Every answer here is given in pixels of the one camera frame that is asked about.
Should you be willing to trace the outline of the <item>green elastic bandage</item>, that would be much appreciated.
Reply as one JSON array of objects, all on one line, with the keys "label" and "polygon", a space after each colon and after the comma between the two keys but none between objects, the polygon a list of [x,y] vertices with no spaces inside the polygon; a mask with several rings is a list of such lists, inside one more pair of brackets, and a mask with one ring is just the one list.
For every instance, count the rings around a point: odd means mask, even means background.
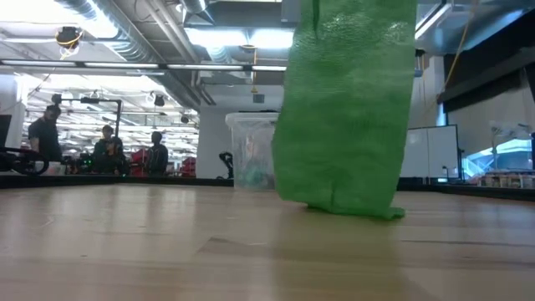
[{"label": "green elastic bandage", "polygon": [[301,0],[273,136],[285,201],[402,218],[418,0]]}]

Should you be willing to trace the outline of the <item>teal bandage roll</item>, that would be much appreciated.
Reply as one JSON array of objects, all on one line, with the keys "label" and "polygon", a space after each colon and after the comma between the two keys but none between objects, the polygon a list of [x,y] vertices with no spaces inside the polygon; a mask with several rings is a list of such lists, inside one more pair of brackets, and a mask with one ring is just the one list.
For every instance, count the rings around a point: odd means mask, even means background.
[{"label": "teal bandage roll", "polygon": [[274,177],[266,168],[253,166],[244,171],[242,184],[250,189],[269,190],[274,188]]}]

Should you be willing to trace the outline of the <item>clear plastic storage box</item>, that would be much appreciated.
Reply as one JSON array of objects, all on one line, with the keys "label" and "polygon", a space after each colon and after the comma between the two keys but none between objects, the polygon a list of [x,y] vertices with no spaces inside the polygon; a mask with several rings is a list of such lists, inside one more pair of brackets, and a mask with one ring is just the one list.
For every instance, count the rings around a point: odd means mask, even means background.
[{"label": "clear plastic storage box", "polygon": [[231,113],[226,116],[225,121],[232,135],[236,188],[250,189],[243,186],[242,175],[253,166],[266,168],[274,177],[275,188],[272,141],[277,120],[278,113],[275,112]]}]

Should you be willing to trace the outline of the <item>black chair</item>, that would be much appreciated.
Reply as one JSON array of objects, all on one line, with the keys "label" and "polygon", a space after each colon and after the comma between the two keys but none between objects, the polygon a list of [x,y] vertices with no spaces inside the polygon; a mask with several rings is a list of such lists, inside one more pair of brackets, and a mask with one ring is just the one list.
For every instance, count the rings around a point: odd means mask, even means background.
[{"label": "black chair", "polygon": [[228,151],[223,151],[219,154],[219,158],[227,168],[227,179],[232,180],[234,178],[233,168],[233,155]]}]

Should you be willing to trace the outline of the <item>whiteboard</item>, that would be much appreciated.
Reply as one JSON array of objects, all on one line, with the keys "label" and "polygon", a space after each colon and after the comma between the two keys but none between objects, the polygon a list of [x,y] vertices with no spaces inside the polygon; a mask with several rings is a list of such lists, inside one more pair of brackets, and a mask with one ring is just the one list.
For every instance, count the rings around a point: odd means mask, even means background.
[{"label": "whiteboard", "polygon": [[461,177],[455,125],[408,129],[400,178]]}]

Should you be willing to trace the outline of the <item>white plastic bin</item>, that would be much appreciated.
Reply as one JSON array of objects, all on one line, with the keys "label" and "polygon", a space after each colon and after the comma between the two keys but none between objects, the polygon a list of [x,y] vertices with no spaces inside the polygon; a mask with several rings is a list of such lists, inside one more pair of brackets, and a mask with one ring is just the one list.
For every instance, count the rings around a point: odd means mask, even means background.
[{"label": "white plastic bin", "polygon": [[66,165],[60,162],[50,162],[48,169],[43,173],[43,176],[64,176]]}]

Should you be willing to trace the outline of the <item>row of snack boxes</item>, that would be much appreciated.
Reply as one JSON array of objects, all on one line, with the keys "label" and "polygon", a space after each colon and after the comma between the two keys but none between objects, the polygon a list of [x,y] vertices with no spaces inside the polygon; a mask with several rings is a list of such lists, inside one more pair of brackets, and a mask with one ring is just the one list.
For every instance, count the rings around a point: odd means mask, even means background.
[{"label": "row of snack boxes", "polygon": [[498,170],[489,171],[477,178],[477,185],[495,188],[535,190],[535,171]]}]

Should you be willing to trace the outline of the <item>large black panel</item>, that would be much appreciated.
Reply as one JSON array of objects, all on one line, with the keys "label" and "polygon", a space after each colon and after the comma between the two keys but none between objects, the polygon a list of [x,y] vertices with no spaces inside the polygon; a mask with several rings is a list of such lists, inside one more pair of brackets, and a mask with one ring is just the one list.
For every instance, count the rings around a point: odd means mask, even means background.
[{"label": "large black panel", "polygon": [[438,102],[448,114],[527,82],[535,102],[535,9],[456,58],[444,57],[452,72]]}]

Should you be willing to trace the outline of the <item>black monitor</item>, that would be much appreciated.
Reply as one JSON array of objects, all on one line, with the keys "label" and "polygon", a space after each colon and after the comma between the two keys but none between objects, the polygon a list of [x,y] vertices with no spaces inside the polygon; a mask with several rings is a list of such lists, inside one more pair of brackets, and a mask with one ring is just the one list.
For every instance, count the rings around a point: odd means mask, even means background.
[{"label": "black monitor", "polygon": [[0,148],[6,146],[11,119],[11,115],[0,115]]}]

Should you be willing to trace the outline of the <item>black gantry frame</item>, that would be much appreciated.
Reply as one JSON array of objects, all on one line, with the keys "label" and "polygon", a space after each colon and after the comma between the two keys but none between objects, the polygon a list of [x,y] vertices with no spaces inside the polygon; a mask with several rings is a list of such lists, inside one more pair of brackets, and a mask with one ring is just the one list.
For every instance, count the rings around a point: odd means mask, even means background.
[{"label": "black gantry frame", "polygon": [[[97,105],[100,102],[110,102],[110,101],[111,102],[115,102],[117,104],[117,109],[115,111],[116,117],[115,117],[114,135],[118,137],[118,129],[119,129],[119,126],[120,126],[120,117],[121,117],[121,109],[122,109],[122,101],[121,100],[118,100],[118,99],[112,99],[112,100],[109,100],[109,99],[94,99],[94,98],[89,98],[89,97],[83,97],[81,99],[75,99],[75,101],[79,101],[81,104],[92,104],[92,105]],[[91,155],[91,160],[92,160],[92,163],[89,164],[89,167],[90,167],[91,171],[93,172],[94,160],[93,160],[92,155]]]}]

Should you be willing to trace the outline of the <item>silver ventilation duct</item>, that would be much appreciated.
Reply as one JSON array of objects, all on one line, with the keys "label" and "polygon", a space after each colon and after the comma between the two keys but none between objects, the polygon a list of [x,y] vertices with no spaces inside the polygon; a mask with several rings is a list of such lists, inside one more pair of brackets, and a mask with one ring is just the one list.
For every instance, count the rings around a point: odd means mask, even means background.
[{"label": "silver ventilation duct", "polygon": [[[127,63],[164,63],[165,60],[143,37],[113,0],[54,0],[84,21],[110,21],[118,29],[111,49]],[[191,85],[190,71],[171,71],[149,75],[176,99],[180,105],[198,110],[201,105],[215,105],[213,98],[199,85]]]}]

